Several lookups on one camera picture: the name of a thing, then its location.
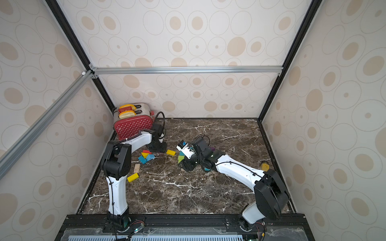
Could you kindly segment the lime green block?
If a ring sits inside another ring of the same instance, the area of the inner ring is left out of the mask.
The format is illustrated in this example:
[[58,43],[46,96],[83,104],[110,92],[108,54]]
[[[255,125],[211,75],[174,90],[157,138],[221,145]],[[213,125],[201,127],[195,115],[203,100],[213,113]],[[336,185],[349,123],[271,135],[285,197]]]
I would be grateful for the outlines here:
[[184,158],[185,158],[185,156],[179,155],[179,156],[178,156],[178,164],[179,164],[182,160],[184,160]]

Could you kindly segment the natural wood block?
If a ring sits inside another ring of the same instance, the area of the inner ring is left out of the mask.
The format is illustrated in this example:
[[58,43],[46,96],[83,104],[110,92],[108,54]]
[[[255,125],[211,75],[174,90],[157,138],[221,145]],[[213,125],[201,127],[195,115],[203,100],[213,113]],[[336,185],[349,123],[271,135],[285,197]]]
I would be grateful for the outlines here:
[[140,167],[141,167],[141,164],[135,164],[135,167],[134,167],[134,173],[138,173],[140,172]]

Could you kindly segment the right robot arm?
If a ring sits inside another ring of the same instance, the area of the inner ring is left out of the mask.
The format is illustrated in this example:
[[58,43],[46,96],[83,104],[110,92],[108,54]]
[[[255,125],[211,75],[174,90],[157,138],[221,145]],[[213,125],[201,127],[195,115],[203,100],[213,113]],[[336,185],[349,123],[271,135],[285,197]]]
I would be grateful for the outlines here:
[[263,171],[240,163],[225,152],[211,148],[202,137],[198,137],[192,144],[182,140],[177,149],[184,154],[178,166],[185,171],[193,171],[200,165],[206,172],[224,174],[252,190],[255,202],[245,207],[239,218],[243,229],[248,229],[264,218],[281,218],[290,194],[282,178],[274,170]]

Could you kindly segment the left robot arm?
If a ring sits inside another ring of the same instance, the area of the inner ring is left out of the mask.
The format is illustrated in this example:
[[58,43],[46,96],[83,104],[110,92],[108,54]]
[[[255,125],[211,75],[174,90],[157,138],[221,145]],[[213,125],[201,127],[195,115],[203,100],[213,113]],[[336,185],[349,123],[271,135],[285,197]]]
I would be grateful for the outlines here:
[[120,141],[109,141],[100,164],[109,187],[107,219],[117,228],[126,230],[130,217],[126,199],[127,177],[131,169],[132,153],[146,146],[151,152],[166,152],[165,131],[143,130]]

